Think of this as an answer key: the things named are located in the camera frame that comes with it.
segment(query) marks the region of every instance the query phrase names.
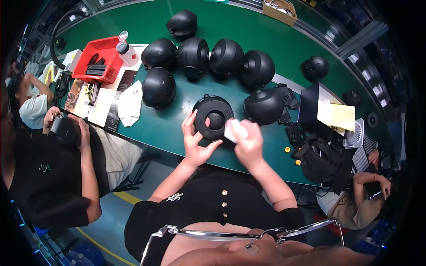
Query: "glasses frame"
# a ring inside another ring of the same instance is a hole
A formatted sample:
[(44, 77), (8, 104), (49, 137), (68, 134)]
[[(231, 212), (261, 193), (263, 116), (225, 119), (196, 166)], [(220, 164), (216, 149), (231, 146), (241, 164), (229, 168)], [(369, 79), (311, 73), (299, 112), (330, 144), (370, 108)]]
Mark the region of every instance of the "glasses frame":
[(285, 239), (287, 237), (293, 237), (296, 235), (305, 234), (307, 232), (311, 232), (314, 230), (317, 230), (321, 227), (327, 226), (329, 224), (334, 224), (338, 226), (339, 228), (339, 234), (340, 234), (340, 242), (342, 246), (345, 246), (345, 242), (343, 240), (343, 234), (342, 234), (342, 228), (340, 227), (340, 223), (336, 220), (336, 218), (331, 217), (316, 223), (311, 223), (309, 225), (297, 228), (297, 229), (291, 229), (287, 230), (284, 227), (277, 227), (272, 228), (269, 230), (263, 231), (260, 235), (253, 235), (253, 234), (239, 234), (239, 233), (222, 233), (222, 232), (207, 232), (207, 231), (194, 231), (194, 230), (186, 230), (186, 229), (180, 229), (176, 226), (168, 225), (161, 227), (157, 232), (154, 232), (151, 234), (147, 245), (145, 246), (145, 250), (142, 254), (141, 264), (140, 266), (144, 266), (144, 261), (148, 253), (148, 249), (150, 248), (151, 242), (154, 237), (163, 237), (167, 232), (174, 235), (181, 235), (185, 237), (191, 237), (196, 239), (202, 239), (202, 240), (209, 240), (209, 241), (236, 241), (236, 240), (251, 240), (250, 244), (247, 244), (245, 247), (247, 249), (251, 248), (251, 245), (254, 243), (255, 240), (259, 240), (267, 233), (276, 232), (276, 236), (278, 237), (278, 240), (276, 241), (278, 244), (282, 244), (285, 242)]

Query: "small fan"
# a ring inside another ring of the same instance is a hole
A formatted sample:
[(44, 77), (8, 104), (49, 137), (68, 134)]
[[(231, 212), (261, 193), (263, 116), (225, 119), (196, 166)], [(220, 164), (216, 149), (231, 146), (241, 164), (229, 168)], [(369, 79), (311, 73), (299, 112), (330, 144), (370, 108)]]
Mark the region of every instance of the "small fan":
[(355, 132), (349, 131), (347, 139), (343, 140), (345, 149), (355, 149), (364, 144), (364, 120), (355, 120)]

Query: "yellow floor line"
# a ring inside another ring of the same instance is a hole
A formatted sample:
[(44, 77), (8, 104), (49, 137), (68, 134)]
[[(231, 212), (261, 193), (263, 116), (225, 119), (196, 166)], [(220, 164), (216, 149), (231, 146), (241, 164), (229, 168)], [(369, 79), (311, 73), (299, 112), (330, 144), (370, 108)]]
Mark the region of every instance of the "yellow floor line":
[(126, 193), (124, 191), (122, 192), (113, 192), (113, 194), (117, 197), (122, 198), (123, 200), (135, 205), (136, 203), (138, 203), (139, 201), (142, 201), (140, 199), (138, 199), (137, 197), (134, 197), (132, 195), (130, 195), (129, 193)]
[(80, 231), (80, 233), (82, 233), (85, 237), (87, 237), (90, 241), (92, 241), (95, 245), (97, 245), (98, 247), (100, 247), (101, 249), (103, 249), (106, 253), (110, 254), (111, 256), (121, 260), (122, 262), (130, 265), (130, 266), (136, 266), (135, 264), (123, 259), (122, 257), (119, 257), (118, 255), (112, 253), (109, 249), (107, 249), (106, 247), (104, 247), (103, 245), (99, 244), (98, 242), (96, 242), (93, 238), (91, 238), (90, 236), (88, 236), (88, 234), (86, 234), (85, 232), (83, 232), (83, 230), (80, 229), (80, 227), (76, 227), (78, 231)]

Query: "green workbench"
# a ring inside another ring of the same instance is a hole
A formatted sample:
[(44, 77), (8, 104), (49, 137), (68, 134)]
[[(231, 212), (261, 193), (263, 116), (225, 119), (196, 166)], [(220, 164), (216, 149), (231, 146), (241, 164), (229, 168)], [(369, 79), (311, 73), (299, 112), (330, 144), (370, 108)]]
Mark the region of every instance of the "green workbench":
[[(172, 39), (166, 29), (171, 16), (183, 9), (197, 14), (197, 37), (204, 38), (210, 50), (222, 38), (238, 42), (244, 51), (258, 49), (268, 53), (275, 62), (276, 73), (307, 87), (310, 83), (300, 71), (300, 63), (312, 55), (327, 58), (330, 71), (321, 80), (337, 96), (350, 89), (362, 92), (363, 106), (356, 111), (356, 118), (366, 117), (370, 111), (378, 113), (372, 99), (356, 77), (332, 54), (305, 36), (303, 33), (278, 20), (261, 13), (223, 3), (200, 0), (158, 0), (142, 2), (112, 9), (91, 17), (64, 32), (61, 36), (67, 44), (62, 54), (75, 49), (84, 49), (91, 40), (117, 36), (127, 30), (127, 41), (133, 44), (149, 44), (159, 38)], [(135, 78), (144, 80), (146, 71), (141, 68)], [(204, 94), (218, 95), (232, 106), (238, 119), (243, 119), (242, 105), (249, 95), (236, 79), (218, 82), (207, 76), (198, 83), (189, 83), (179, 71), (173, 72), (176, 79), (175, 101), (163, 110), (156, 111), (142, 106), (140, 119), (129, 128), (121, 122), (117, 133), (175, 154), (184, 155), (183, 136), (180, 124), (192, 110), (195, 102)], [(292, 120), (297, 111), (290, 112)], [(367, 134), (380, 143), (389, 143), (390, 135), (384, 122), (380, 121), (374, 131)], [(278, 124), (262, 126), (265, 139), (264, 157), (285, 181), (311, 184), (305, 179), (300, 167), (284, 152), (288, 144), (285, 127)], [(215, 151), (209, 163), (239, 171), (245, 171), (232, 150), (225, 147)]]

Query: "black shirt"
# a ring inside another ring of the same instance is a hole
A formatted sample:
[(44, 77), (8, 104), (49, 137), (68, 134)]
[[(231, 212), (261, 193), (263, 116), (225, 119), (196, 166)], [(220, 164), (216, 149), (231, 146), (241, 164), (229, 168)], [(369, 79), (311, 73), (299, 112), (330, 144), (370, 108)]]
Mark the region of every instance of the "black shirt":
[[(109, 192), (105, 153), (96, 131), (89, 128), (93, 166), (102, 197)], [(89, 199), (81, 196), (80, 150), (59, 145), (42, 132), (16, 131), (15, 173), (9, 193), (24, 219), (35, 226), (86, 226)]]
[[(222, 207), (223, 202), (227, 204), (226, 207)], [(160, 203), (136, 203), (124, 230), (124, 242), (129, 253), (141, 261), (150, 235), (164, 225), (184, 228), (205, 221), (265, 230), (276, 227), (294, 229), (306, 225), (305, 216), (299, 209), (289, 208), (277, 212), (254, 186), (219, 172), (214, 176), (189, 181), (174, 196)], [(146, 265), (161, 264), (174, 236), (166, 233), (163, 237), (153, 238)], [(304, 241), (305, 236), (291, 239)]]

